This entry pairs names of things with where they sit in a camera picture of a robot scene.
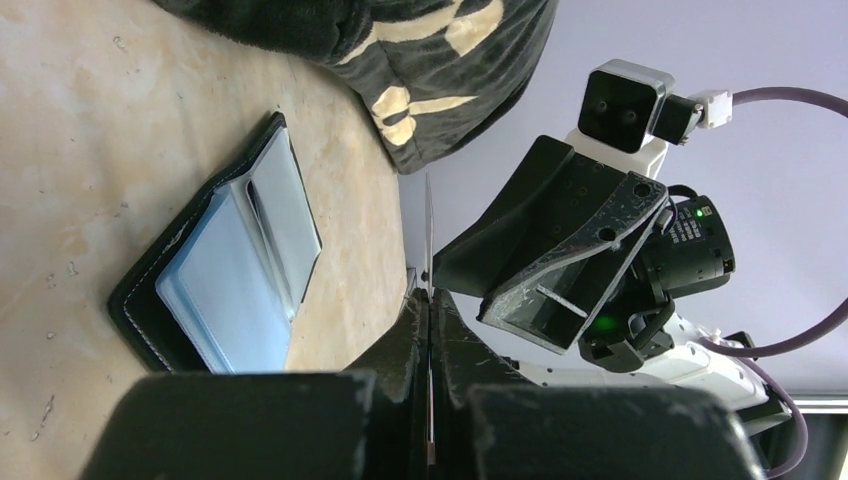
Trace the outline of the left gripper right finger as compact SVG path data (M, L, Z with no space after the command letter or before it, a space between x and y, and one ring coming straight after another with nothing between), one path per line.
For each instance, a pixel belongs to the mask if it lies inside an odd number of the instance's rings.
M737 417L673 386L542 387L430 300L440 479L761 479Z

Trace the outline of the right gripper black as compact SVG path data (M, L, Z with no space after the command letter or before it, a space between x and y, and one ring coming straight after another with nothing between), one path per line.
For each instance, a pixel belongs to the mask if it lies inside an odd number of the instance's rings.
M713 202L685 185L669 193L673 222L651 236L664 184L539 136L478 220L436 253L433 284L485 297L487 326L559 355L584 333L584 361L635 372L677 346L675 301L736 270Z

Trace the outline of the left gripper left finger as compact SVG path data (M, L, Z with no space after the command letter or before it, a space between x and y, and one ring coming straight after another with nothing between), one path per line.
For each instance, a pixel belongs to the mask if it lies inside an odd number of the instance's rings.
M429 298L351 365L282 374L161 374L109 418L85 479L424 479Z

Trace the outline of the black leather card holder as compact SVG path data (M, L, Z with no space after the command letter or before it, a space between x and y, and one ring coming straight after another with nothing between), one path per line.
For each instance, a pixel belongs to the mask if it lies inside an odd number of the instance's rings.
M152 372L278 373L321 252L274 112L123 276L107 312Z

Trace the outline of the black floral plush blanket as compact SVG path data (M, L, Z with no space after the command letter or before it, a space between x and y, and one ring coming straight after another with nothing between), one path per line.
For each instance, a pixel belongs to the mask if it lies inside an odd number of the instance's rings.
M460 150L511 110L555 22L554 1L165 1L235 42L301 58L361 99L396 171Z

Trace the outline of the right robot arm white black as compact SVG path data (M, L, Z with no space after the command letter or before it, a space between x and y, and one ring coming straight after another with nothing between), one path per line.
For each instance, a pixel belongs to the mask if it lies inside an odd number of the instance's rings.
M677 301L725 285L735 256L711 200L657 180L668 145L627 154L571 132L539 136L482 215L429 255L433 287L478 298L480 323L633 384L719 398L749 434L791 413L742 359L747 347L682 317Z

